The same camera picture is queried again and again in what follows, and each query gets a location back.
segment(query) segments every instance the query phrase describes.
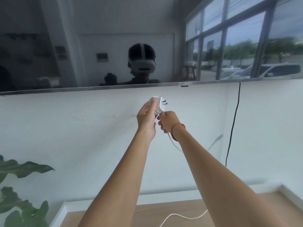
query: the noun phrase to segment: forearm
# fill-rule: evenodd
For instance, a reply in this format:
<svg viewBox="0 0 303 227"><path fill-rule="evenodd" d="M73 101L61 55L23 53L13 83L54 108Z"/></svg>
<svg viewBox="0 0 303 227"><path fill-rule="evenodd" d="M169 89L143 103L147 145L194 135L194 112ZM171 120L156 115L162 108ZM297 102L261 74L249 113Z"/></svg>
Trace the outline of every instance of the forearm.
<svg viewBox="0 0 303 227"><path fill-rule="evenodd" d="M150 141L137 131L127 151L85 212L79 227L130 226Z"/></svg>
<svg viewBox="0 0 303 227"><path fill-rule="evenodd" d="M285 227L286 224L236 175L208 153L181 125L174 128L203 201L216 227Z"/></svg>

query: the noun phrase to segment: window frame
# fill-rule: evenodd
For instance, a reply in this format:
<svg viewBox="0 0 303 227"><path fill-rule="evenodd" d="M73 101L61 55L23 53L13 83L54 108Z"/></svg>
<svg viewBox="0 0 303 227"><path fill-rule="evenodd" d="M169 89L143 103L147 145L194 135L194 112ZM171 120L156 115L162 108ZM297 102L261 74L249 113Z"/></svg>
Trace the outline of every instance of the window frame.
<svg viewBox="0 0 303 227"><path fill-rule="evenodd" d="M207 3L201 9L199 9L197 11L197 14L195 14L190 20L188 20L186 22L186 29L188 29L188 23L194 17L196 17L199 13L201 13L200 29L203 29L204 10L212 1L213 0L208 0ZM251 78L256 78L260 74L259 72L261 70L262 57L263 57L265 49L267 47L267 41L269 38L271 24L272 24L274 13L275 13L275 7L276 7L278 0L263 0L260 3L238 13L237 15L235 15L233 17L227 18L228 10L229 10L229 1L230 0L224 0L221 23L219 23L218 25L216 25L204 32L202 30L200 30L199 35L196 35L193 38L186 41L186 49L187 49L187 45L189 42L199 39L197 73L196 73L197 81L201 81L201 62L202 62L201 58L202 58L204 38L222 31L221 43L220 43L220 48L219 48L219 58L218 58L218 64L217 64L218 67L217 67L217 73L216 73L216 80L220 80L228 28L233 25L236 25L237 23L240 23L244 20L247 20L251 17L254 17L260 13L265 12L264 21L263 21L263 25L261 28L260 39L258 42L256 54L255 54L255 60L252 65Z"/></svg>

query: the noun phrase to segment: hand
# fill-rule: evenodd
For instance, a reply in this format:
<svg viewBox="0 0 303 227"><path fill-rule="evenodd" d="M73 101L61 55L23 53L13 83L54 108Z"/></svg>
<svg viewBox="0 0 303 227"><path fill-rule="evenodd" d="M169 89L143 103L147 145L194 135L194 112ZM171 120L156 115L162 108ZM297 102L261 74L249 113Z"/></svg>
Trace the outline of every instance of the hand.
<svg viewBox="0 0 303 227"><path fill-rule="evenodd" d="M157 101L156 98L153 97L151 104L149 105L149 102L146 102L137 114L138 131L146 132L150 141L152 141L156 135L156 123L154 121L156 118L154 114L156 106Z"/></svg>
<svg viewBox="0 0 303 227"><path fill-rule="evenodd" d="M180 123L176 113L173 111L161 112L157 119L160 120L158 124L161 126L161 130L163 130L165 134L171 133L172 126L176 123Z"/></svg>

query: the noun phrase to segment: sky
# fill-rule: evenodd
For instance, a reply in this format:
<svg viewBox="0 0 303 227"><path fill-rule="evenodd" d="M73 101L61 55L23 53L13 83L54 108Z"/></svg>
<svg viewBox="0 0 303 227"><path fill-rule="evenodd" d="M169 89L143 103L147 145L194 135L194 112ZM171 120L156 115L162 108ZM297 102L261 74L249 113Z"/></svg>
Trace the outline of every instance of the sky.
<svg viewBox="0 0 303 227"><path fill-rule="evenodd" d="M228 17L263 0L230 0ZM204 30L218 23L222 18L223 2L214 0L205 8ZM248 39L257 43L260 38L265 12L238 23L228 29L226 44L237 44ZM271 26L270 38L294 36L303 42L303 0L281 0L277 4L274 20ZM204 50L208 41L214 40L214 47L220 46L221 33L205 38ZM195 42L195 52L198 51L198 41Z"/></svg>

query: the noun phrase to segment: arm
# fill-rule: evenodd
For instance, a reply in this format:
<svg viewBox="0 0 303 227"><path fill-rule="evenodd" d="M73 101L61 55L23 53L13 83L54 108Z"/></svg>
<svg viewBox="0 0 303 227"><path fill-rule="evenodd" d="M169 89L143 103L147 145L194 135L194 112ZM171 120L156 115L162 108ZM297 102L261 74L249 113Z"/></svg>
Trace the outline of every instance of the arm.
<svg viewBox="0 0 303 227"><path fill-rule="evenodd" d="M156 101L137 115L138 130L116 169L85 212L78 227L130 226L137 205L150 142L155 137Z"/></svg>
<svg viewBox="0 0 303 227"><path fill-rule="evenodd" d="M165 133L179 123L174 112L162 112L158 119ZM208 153L182 125L174 126L173 135L181 145L216 227L287 226L249 186Z"/></svg>

